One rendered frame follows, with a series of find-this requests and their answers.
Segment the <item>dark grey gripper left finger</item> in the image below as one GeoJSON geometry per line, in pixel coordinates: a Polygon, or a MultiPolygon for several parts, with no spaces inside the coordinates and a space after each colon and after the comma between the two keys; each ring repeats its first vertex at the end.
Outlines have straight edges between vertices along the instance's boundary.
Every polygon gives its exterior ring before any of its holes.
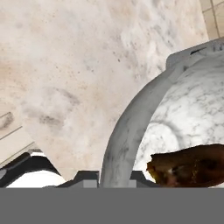
{"type": "Polygon", "coordinates": [[[74,179],[69,180],[58,188],[63,187],[79,187],[79,188],[97,188],[99,186],[98,171],[78,171],[74,179]]]}

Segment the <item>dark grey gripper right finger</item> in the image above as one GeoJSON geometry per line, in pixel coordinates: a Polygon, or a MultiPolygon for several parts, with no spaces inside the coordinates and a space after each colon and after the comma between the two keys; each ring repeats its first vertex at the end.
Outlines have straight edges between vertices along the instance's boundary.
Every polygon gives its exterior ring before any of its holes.
{"type": "Polygon", "coordinates": [[[158,187],[158,184],[148,180],[141,171],[131,173],[129,185],[135,188],[158,187]]]}

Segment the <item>white marble bowl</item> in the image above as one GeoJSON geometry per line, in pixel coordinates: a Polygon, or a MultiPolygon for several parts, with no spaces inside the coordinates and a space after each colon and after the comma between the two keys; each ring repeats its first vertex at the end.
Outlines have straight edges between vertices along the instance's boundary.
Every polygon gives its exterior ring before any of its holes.
{"type": "Polygon", "coordinates": [[[207,144],[224,144],[224,50],[195,53],[135,96],[108,141],[100,185],[126,187],[134,170],[152,178],[152,154],[207,144]]]}

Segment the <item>brown sweet potato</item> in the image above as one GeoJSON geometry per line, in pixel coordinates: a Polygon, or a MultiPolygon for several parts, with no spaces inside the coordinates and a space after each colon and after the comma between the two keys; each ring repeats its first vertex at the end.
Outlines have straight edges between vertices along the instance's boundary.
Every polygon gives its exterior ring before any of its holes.
{"type": "Polygon", "coordinates": [[[152,154],[146,171],[163,187],[217,186],[224,183],[224,144],[152,154]]]}

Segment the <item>white and black round object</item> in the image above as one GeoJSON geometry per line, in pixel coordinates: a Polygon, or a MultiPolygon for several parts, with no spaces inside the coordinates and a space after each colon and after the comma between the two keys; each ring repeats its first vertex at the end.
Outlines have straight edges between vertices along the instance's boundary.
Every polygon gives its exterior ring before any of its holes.
{"type": "Polygon", "coordinates": [[[0,168],[0,188],[8,187],[25,174],[38,172],[55,174],[57,177],[62,178],[62,182],[65,183],[65,179],[44,153],[26,151],[0,168]]]}

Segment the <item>beige cupboard front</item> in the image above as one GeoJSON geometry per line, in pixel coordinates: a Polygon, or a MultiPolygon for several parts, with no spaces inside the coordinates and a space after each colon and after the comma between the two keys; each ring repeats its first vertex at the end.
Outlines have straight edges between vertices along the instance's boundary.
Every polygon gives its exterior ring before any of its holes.
{"type": "Polygon", "coordinates": [[[26,151],[40,148],[22,126],[0,129],[0,168],[26,151]]]}

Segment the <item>grey metal object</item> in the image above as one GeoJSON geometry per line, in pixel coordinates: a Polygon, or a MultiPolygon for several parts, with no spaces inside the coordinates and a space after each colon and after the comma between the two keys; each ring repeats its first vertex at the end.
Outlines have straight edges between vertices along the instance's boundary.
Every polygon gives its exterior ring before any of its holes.
{"type": "Polygon", "coordinates": [[[216,52],[219,50],[224,50],[224,37],[217,38],[214,40],[210,40],[206,43],[202,43],[200,45],[196,45],[180,52],[175,52],[171,54],[165,64],[165,68],[168,69],[169,67],[174,66],[175,64],[179,63],[185,58],[189,58],[190,56],[194,55],[195,53],[210,53],[216,52]]]}

